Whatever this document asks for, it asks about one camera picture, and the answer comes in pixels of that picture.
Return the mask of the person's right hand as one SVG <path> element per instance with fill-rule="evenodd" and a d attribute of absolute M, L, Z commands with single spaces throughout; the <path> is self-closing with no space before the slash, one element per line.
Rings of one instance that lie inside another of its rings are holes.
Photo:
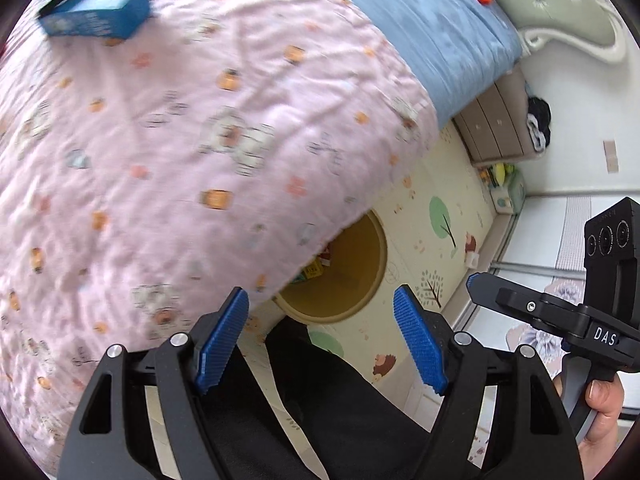
<path fill-rule="evenodd" d="M 617 421 L 624 403 L 624 387 L 620 376 L 615 375 L 612 382 L 594 380 L 586 391 L 585 399 L 597 412 L 584 440 L 578 450 L 582 459 L 582 469 L 588 480 L 597 477 L 617 448 Z"/>

